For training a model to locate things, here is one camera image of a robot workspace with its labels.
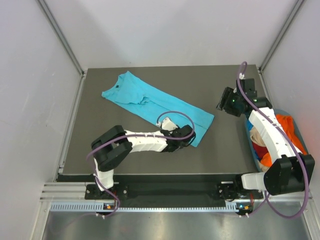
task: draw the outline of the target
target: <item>white panel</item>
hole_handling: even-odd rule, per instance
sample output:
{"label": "white panel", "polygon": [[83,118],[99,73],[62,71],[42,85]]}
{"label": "white panel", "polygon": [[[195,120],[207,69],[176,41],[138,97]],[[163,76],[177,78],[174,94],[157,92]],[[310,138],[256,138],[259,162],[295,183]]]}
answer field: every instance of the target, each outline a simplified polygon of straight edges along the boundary
{"label": "white panel", "polygon": [[80,76],[35,0],[0,7],[0,239],[30,237]]}
{"label": "white panel", "polygon": [[84,68],[260,65],[295,0],[46,0]]}
{"label": "white panel", "polygon": [[311,193],[320,212],[320,1],[307,0],[264,72],[274,107],[294,117],[315,159]]}

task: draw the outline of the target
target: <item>gray table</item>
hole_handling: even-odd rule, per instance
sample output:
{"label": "gray table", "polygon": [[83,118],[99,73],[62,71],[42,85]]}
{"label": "gray table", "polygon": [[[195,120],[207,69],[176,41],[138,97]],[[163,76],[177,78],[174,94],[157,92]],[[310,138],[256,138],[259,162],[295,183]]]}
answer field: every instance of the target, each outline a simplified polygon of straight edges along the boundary
{"label": "gray table", "polygon": [[[157,127],[101,97],[118,75],[130,71],[146,83],[201,108],[215,117],[198,147],[173,153],[135,152],[115,169],[116,174],[223,174],[257,171],[244,128],[244,119],[216,110],[225,87],[235,87],[237,65],[170,66],[89,69],[76,115],[63,174],[91,174],[86,155],[91,142],[115,125],[133,132]],[[264,90],[255,65],[247,78]]]}

